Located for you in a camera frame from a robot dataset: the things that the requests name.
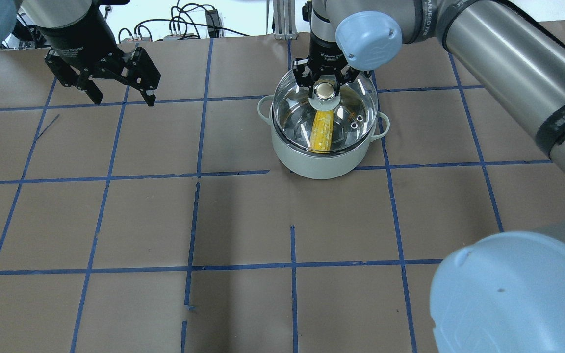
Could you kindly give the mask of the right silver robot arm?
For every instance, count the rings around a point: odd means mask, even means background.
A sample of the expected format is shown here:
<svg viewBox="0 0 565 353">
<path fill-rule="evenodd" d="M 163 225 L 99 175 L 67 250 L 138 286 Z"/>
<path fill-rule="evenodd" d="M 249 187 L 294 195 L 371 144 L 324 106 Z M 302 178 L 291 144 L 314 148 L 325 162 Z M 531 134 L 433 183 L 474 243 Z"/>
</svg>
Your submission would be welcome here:
<svg viewBox="0 0 565 353">
<path fill-rule="evenodd" d="M 290 179 L 299 353 L 435 353 L 439 262 L 565 220 L 565 175 L 437 40 L 405 46 L 374 79 L 391 120 L 376 161 Z"/>
</svg>

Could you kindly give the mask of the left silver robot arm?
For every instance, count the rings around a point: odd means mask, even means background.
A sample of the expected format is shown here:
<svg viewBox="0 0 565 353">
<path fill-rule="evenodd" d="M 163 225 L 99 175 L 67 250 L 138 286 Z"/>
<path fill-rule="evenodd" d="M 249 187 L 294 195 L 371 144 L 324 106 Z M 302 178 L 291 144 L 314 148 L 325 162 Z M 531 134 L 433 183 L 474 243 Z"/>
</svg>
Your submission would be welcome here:
<svg viewBox="0 0 565 353">
<path fill-rule="evenodd" d="M 125 52 L 101 12 L 101 6 L 124 6 L 126 0 L 0 0 L 0 45 L 17 22 L 31 27 L 49 45 L 44 61 L 64 87 L 75 87 L 99 104 L 97 79 L 132 87 L 148 106 L 155 104 L 161 74 L 143 48 Z"/>
</svg>

